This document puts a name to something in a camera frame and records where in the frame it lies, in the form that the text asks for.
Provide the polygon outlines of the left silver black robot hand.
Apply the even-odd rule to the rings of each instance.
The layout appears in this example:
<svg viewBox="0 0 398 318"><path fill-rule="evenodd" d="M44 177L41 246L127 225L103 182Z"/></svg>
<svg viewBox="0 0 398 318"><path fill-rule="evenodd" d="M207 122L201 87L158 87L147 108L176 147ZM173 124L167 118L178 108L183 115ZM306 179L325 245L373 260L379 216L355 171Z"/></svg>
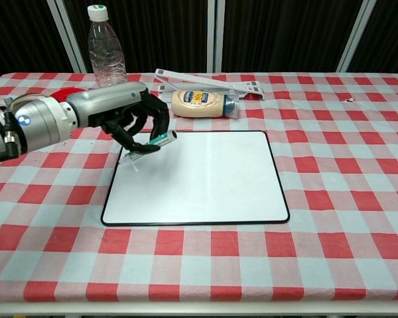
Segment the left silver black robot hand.
<svg viewBox="0 0 398 318"><path fill-rule="evenodd" d="M142 82L125 82L70 94L66 102L78 118L78 126L101 127L124 149L136 154L151 154L160 146L141 144L134 136L153 119L150 139L167 132L170 122L168 106L149 92Z"/></svg>

